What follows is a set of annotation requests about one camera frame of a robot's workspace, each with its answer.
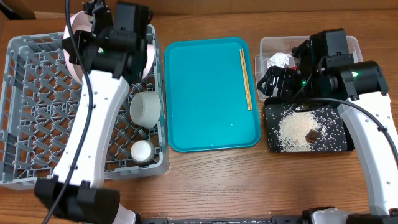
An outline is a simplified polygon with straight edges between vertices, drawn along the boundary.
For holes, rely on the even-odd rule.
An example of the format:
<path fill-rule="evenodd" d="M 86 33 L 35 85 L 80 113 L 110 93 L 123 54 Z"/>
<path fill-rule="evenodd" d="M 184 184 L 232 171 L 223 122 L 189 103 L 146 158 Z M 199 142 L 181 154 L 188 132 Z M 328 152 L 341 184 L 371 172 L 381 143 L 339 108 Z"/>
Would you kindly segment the white napkin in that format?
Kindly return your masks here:
<path fill-rule="evenodd" d="M 267 61 L 267 68 L 277 66 L 280 68 L 292 68 L 295 65 L 295 59 L 292 54 L 285 54 L 282 52 L 278 52 L 274 54 Z"/>

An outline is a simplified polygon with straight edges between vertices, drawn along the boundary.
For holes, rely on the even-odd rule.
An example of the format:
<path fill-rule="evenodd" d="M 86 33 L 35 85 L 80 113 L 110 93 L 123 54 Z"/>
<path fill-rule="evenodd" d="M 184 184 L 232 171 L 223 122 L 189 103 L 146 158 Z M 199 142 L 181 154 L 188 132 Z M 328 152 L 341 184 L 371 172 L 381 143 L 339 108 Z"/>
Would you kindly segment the small white plate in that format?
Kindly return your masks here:
<path fill-rule="evenodd" d="M 151 44 L 147 45 L 147 62 L 142 72 L 142 79 L 148 76 L 155 59 L 155 47 Z"/>

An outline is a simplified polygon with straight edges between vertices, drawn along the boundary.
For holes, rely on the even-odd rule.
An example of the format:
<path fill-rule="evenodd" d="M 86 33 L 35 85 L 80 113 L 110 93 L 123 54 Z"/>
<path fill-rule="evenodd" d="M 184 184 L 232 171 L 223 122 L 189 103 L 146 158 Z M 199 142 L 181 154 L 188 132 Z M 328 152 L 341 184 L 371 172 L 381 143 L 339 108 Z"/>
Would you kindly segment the grey bowl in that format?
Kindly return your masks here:
<path fill-rule="evenodd" d="M 161 106 L 155 91 L 136 93 L 130 103 L 132 122 L 147 129 L 153 128 L 160 118 Z"/>

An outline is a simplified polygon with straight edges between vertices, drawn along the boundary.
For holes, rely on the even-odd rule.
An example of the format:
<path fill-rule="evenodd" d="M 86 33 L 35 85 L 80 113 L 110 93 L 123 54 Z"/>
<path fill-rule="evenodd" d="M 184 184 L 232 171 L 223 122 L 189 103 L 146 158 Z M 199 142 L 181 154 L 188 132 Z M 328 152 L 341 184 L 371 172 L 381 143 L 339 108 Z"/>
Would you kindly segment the white paper cup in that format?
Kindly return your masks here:
<path fill-rule="evenodd" d="M 149 164 L 155 157 L 155 147 L 148 140 L 137 141 L 131 147 L 131 157 L 137 164 Z"/>

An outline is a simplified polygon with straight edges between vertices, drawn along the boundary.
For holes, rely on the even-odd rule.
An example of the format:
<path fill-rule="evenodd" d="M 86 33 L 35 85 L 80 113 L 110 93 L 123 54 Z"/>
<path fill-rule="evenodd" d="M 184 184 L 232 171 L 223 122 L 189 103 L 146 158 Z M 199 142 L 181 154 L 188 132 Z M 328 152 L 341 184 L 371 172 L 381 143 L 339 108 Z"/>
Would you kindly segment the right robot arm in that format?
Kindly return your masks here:
<path fill-rule="evenodd" d="M 349 46 L 344 29 L 266 37 L 256 62 L 267 142 L 274 152 L 356 150 L 369 212 L 325 206 L 273 223 L 396 223 L 397 131 L 380 66 Z"/>

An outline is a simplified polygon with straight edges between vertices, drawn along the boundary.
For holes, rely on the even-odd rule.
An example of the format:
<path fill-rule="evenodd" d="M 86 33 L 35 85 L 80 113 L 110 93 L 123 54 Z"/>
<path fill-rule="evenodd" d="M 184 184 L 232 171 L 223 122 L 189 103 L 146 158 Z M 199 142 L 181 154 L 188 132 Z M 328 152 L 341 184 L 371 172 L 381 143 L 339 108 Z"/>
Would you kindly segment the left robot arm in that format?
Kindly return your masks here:
<path fill-rule="evenodd" d="M 121 2 L 112 13 L 104 1 L 83 5 L 90 29 L 74 30 L 67 15 L 62 40 L 68 62 L 81 68 L 81 96 L 66 148 L 51 178 L 39 179 L 34 193 L 49 217 L 82 223 L 136 223 L 137 214 L 120 203 L 117 190 L 104 188 L 104 166 L 119 109 L 132 84 L 150 70 L 147 26 L 153 11 Z"/>

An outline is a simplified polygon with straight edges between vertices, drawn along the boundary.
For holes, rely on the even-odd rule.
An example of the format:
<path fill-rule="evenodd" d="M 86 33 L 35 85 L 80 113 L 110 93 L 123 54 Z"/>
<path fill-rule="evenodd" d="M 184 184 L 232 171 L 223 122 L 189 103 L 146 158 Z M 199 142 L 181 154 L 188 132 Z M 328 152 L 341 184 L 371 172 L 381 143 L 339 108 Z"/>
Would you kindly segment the clear plastic bin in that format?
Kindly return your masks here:
<path fill-rule="evenodd" d="M 283 53 L 286 55 L 291 55 L 292 47 L 299 46 L 302 42 L 309 39 L 309 36 L 283 36 L 283 37 L 264 37 L 260 42 L 260 53 L 255 56 L 255 78 L 257 83 L 265 75 L 268 69 L 268 60 L 277 53 Z M 353 54 L 354 62 L 363 62 L 363 56 L 359 46 L 359 42 L 354 36 L 346 36 L 348 43 L 349 53 Z M 285 64 L 284 67 L 293 68 L 298 62 L 298 58 L 293 58 L 292 56 L 287 56 L 289 59 L 289 64 Z M 261 102 L 264 102 L 268 96 L 265 96 L 256 90 L 258 98 Z"/>

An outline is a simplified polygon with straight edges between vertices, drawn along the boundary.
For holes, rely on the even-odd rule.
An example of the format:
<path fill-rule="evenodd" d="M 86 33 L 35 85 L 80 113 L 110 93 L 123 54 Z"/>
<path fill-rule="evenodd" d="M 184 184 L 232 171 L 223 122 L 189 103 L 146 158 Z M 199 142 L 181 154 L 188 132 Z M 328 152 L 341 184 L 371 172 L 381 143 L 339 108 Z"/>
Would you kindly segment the teal serving tray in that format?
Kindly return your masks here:
<path fill-rule="evenodd" d="M 261 138 L 247 43 L 174 42 L 164 52 L 167 127 L 178 152 L 251 147 Z"/>

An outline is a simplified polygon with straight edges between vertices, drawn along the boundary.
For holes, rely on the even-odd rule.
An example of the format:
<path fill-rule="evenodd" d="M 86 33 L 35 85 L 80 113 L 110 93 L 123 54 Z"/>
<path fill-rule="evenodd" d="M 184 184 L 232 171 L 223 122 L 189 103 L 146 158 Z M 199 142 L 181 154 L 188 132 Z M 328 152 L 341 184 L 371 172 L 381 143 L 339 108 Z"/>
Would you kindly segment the grey plastic dish rack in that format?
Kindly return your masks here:
<path fill-rule="evenodd" d="M 65 150 L 78 109 L 81 86 L 69 74 L 60 32 L 12 38 L 7 46 L 1 90 L 1 185 L 33 189 L 49 178 Z M 162 93 L 162 65 L 156 55 L 148 76 L 134 84 L 120 107 L 105 160 L 106 179 L 165 174 L 169 152 L 162 114 L 150 129 L 131 121 L 129 105 L 136 93 Z M 149 164 L 137 164 L 132 145 L 148 140 L 155 147 Z"/>

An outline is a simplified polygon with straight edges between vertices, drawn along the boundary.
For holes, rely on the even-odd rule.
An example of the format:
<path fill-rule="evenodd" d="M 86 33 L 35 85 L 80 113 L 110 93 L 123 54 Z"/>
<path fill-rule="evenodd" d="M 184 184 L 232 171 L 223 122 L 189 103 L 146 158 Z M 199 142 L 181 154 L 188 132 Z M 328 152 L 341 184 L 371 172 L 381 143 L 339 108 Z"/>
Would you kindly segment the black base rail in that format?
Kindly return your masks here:
<path fill-rule="evenodd" d="M 141 218 L 140 224 L 303 224 L 301 216 L 273 216 L 270 218 L 230 218 L 230 219 L 183 219 Z"/>

